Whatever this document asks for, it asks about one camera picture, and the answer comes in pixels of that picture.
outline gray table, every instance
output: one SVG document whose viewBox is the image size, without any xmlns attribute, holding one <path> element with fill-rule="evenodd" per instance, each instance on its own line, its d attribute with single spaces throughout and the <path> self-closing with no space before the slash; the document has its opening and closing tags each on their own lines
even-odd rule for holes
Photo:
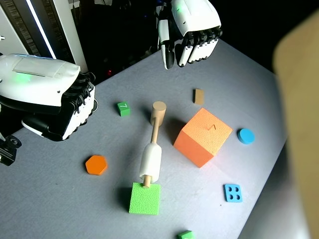
<svg viewBox="0 0 319 239">
<path fill-rule="evenodd" d="M 183 123 L 200 109 L 194 88 L 205 90 L 204 107 L 234 131 L 211 161 L 197 168 L 172 142 Z M 274 75 L 220 41 L 206 61 L 166 71 L 158 52 L 99 84 L 100 106 L 87 125 L 65 142 L 52 142 L 22 129 L 16 162 L 0 165 L 1 239 L 174 239 L 192 230 L 197 239 L 239 236 L 286 140 Z M 150 110 L 164 101 L 159 129 L 162 147 L 158 216 L 128 213 L 132 182 L 150 141 Z M 128 101 L 121 118 L 116 103 Z M 256 141 L 236 136 L 250 128 Z M 109 169 L 88 175 L 84 162 L 107 157 Z M 243 202 L 227 203 L 223 184 L 241 185 Z"/>
</svg>

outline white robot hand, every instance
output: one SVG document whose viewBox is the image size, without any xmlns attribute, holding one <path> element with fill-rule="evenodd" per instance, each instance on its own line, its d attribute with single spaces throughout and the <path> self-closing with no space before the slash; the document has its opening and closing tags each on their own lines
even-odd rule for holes
<svg viewBox="0 0 319 239">
<path fill-rule="evenodd" d="M 86 123 L 97 108 L 92 73 L 51 58 L 0 56 L 0 103 L 32 114 L 22 125 L 54 141 L 62 141 Z"/>
<path fill-rule="evenodd" d="M 159 19 L 159 44 L 167 70 L 174 64 L 177 39 L 183 39 L 176 52 L 177 63 L 183 67 L 206 60 L 222 35 L 218 13 L 208 0 L 172 0 L 161 6 Z"/>
</svg>

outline blue round block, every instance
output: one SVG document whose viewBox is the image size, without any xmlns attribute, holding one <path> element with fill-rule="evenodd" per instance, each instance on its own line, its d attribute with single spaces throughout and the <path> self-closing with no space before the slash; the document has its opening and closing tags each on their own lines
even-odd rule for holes
<svg viewBox="0 0 319 239">
<path fill-rule="evenodd" d="M 254 133 L 247 128 L 243 128 L 239 130 L 237 133 L 237 136 L 239 141 L 241 141 L 244 144 L 251 144 L 252 142 L 255 141 Z"/>
</svg>

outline white light strip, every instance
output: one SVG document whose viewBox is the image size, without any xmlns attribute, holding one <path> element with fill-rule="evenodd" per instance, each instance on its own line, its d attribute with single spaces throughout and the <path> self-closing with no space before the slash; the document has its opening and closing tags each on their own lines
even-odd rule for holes
<svg viewBox="0 0 319 239">
<path fill-rule="evenodd" d="M 42 37 L 43 37 L 43 39 L 44 39 L 44 41 L 45 41 L 46 46 L 47 46 L 48 49 L 49 49 L 49 52 L 50 52 L 51 55 L 52 55 L 52 58 L 53 58 L 53 59 L 56 59 L 55 54 L 54 54 L 54 52 L 53 52 L 53 50 L 52 50 L 52 47 L 51 47 L 51 45 L 50 45 L 50 42 L 49 42 L 48 38 L 46 37 L 46 35 L 45 35 L 45 33 L 44 33 L 44 30 L 43 30 L 43 28 L 42 28 L 42 25 L 41 25 L 41 23 L 40 23 L 40 21 L 39 21 L 38 16 L 37 16 L 36 13 L 35 13 L 35 10 L 34 10 L 34 8 L 33 8 L 33 6 L 32 6 L 31 1 L 30 1 L 30 0 L 26 0 L 26 3 L 27 3 L 28 6 L 29 6 L 29 9 L 30 9 L 30 11 L 31 11 L 31 13 L 32 13 L 32 16 L 33 16 L 33 18 L 34 18 L 34 20 L 35 20 L 35 22 L 36 22 L 36 24 L 37 24 L 37 26 L 38 26 L 40 32 L 41 32 L 41 35 L 42 35 Z"/>
</svg>

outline green cube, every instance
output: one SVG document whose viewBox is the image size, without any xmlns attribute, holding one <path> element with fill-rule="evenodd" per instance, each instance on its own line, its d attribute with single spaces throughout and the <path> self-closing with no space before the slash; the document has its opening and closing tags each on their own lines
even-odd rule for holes
<svg viewBox="0 0 319 239">
<path fill-rule="evenodd" d="M 160 185 L 151 184 L 143 188 L 142 183 L 133 183 L 129 213 L 158 215 L 160 206 Z"/>
<path fill-rule="evenodd" d="M 121 116 L 129 116 L 131 113 L 130 106 L 126 101 L 118 103 L 118 109 Z"/>
<path fill-rule="evenodd" d="M 194 233 L 192 231 L 186 231 L 184 233 L 178 234 L 179 239 L 195 239 Z"/>
</svg>

